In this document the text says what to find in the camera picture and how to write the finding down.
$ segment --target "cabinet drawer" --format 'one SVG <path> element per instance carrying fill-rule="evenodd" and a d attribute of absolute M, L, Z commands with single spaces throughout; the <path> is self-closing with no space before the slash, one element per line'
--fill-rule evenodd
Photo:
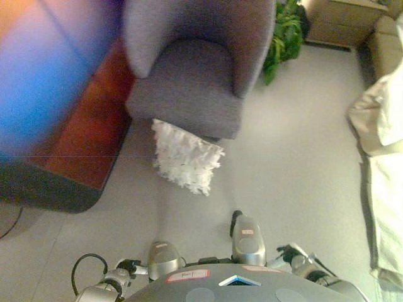
<path fill-rule="evenodd" d="M 355 47 L 358 46 L 369 33 L 370 30 L 366 28 L 353 28 L 317 21 L 310 28 L 307 41 Z"/>
<path fill-rule="evenodd" d="M 382 10 L 379 9 L 329 1 L 323 6 L 314 22 L 372 28 L 381 14 Z"/>

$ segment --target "sofa armrest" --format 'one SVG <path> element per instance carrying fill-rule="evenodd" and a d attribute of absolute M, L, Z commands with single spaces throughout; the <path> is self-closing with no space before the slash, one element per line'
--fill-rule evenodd
<path fill-rule="evenodd" d="M 396 21 L 389 16 L 382 16 L 375 24 L 376 33 L 397 36 Z"/>

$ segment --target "floor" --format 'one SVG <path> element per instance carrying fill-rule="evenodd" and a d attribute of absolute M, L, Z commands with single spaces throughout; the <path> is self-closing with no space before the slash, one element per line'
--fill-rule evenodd
<path fill-rule="evenodd" d="M 361 158 L 345 117 L 363 90 L 354 52 L 304 45 L 270 86 L 259 80 L 238 138 L 218 142 L 226 156 L 209 197 L 157 175 L 153 132 L 134 121 L 90 210 L 71 215 L 26 208 L 0 240 L 0 301 L 74 301 L 70 274 L 82 254 L 100 254 L 111 266 L 123 257 L 146 262 L 158 238 L 175 244 L 188 262 L 228 257 L 230 215 L 238 208 L 259 221 L 268 259 L 277 256 L 276 247 L 297 242 L 377 301 Z M 79 290 L 98 282 L 101 271 L 96 259 L 82 262 Z M 138 277 L 130 293 L 147 283 Z"/>

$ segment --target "gray armchair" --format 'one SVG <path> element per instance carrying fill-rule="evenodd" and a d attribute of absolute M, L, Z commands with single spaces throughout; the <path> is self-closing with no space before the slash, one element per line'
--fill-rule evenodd
<path fill-rule="evenodd" d="M 138 78 L 126 102 L 130 115 L 235 138 L 270 45 L 275 6 L 275 0 L 126 0 L 123 36 Z"/>

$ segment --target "armchair backrest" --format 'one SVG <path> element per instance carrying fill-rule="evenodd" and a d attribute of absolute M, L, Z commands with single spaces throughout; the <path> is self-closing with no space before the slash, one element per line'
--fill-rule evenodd
<path fill-rule="evenodd" d="M 133 72 L 148 77 L 167 45 L 200 38 L 229 51 L 233 92 L 243 98 L 261 72 L 273 34 L 275 6 L 275 0 L 126 0 L 123 36 Z"/>

